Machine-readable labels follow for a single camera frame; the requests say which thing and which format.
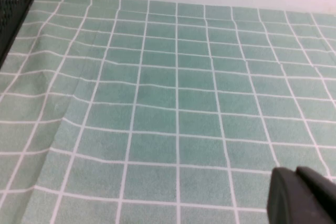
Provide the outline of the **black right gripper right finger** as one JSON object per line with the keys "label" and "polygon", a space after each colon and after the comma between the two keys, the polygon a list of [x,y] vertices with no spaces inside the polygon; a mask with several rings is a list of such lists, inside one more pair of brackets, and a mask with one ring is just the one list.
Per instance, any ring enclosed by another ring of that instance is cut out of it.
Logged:
{"label": "black right gripper right finger", "polygon": [[333,223],[335,223],[335,184],[306,166],[297,167],[296,173],[308,186]]}

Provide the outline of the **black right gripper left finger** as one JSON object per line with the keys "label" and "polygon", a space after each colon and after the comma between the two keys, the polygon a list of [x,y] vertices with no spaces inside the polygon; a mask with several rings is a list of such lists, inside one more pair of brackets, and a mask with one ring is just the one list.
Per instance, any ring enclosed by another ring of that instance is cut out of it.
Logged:
{"label": "black right gripper left finger", "polygon": [[267,215],[269,223],[331,223],[296,170],[284,167],[272,170]]}

